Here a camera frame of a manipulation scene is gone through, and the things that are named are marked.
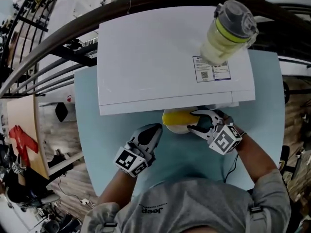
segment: yellow sponge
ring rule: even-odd
[[[192,110],[168,112],[162,116],[164,125],[190,125],[199,121],[198,116],[190,115]]]

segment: red object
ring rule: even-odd
[[[17,150],[21,159],[27,166],[30,166],[26,147],[29,147],[32,151],[38,153],[38,144],[17,125],[9,131],[9,136],[16,140]]]

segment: gray t-shirt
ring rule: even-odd
[[[282,233],[290,215],[286,187],[274,170],[256,182],[252,195],[209,179],[162,183],[121,210],[116,203],[96,206],[86,215],[81,232],[180,233],[209,226],[218,233]]]

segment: light blue table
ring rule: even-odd
[[[254,138],[279,162],[284,135],[284,93],[277,54],[250,50],[256,100],[225,108],[237,125]],[[162,123],[163,111],[149,111],[100,116],[97,90],[97,67],[75,73],[75,105],[81,146],[94,190],[100,195],[118,170],[113,159],[133,131],[149,123]],[[201,173],[222,180],[232,165],[236,152],[225,157],[207,147],[205,140],[193,135],[177,135],[163,127],[163,135],[155,150],[156,161],[142,172],[134,195],[162,180]],[[240,159],[227,182],[243,189],[254,184]]]

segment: qr code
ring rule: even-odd
[[[207,79],[208,78],[208,73],[207,72],[201,72],[202,79]]]

